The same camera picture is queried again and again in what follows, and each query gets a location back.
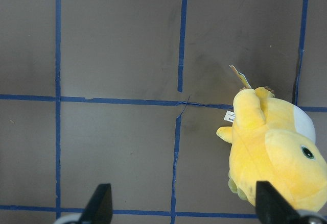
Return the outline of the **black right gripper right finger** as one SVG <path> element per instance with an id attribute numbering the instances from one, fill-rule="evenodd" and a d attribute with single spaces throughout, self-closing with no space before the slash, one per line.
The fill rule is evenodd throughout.
<path id="1" fill-rule="evenodd" d="M 255 212 L 260 223 L 298 223 L 300 214 L 268 181 L 257 181 Z"/>

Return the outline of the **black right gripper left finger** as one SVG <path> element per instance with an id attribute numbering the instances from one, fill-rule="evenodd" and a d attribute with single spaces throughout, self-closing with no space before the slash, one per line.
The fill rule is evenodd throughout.
<path id="1" fill-rule="evenodd" d="M 111 223 L 113 217 L 111 184 L 99 184 L 79 218 L 79 223 Z"/>

